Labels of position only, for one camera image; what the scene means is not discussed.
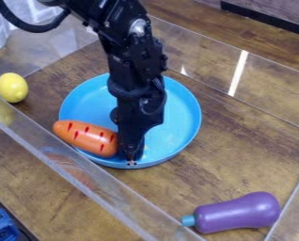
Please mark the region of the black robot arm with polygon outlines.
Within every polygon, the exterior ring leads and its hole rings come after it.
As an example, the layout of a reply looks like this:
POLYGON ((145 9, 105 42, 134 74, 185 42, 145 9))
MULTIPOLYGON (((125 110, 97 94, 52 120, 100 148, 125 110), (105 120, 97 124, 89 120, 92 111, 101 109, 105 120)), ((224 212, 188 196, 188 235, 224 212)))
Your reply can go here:
POLYGON ((88 25, 108 59, 109 93, 117 98, 117 154, 126 161, 142 155, 144 135, 162 124, 166 101, 161 73, 166 55, 153 37, 150 20, 138 0, 37 0, 60 7, 88 25))

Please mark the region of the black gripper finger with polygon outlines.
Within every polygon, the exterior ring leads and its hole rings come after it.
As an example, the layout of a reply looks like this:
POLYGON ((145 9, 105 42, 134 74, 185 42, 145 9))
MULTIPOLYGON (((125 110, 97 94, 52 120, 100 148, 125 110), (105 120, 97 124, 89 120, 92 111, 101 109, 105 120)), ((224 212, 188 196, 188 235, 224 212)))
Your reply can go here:
POLYGON ((118 159, 128 167, 133 167, 142 157, 144 143, 138 145, 128 144, 118 146, 118 159))

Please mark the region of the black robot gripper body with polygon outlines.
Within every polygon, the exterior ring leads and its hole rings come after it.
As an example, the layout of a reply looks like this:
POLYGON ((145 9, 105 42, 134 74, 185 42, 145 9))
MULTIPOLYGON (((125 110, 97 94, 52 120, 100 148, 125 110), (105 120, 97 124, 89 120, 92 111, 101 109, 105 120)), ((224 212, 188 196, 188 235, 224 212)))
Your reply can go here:
POLYGON ((117 139, 121 148, 137 148, 145 133, 162 124, 166 101, 164 81, 158 76, 141 87, 128 91, 108 79, 109 93, 117 98, 117 139))

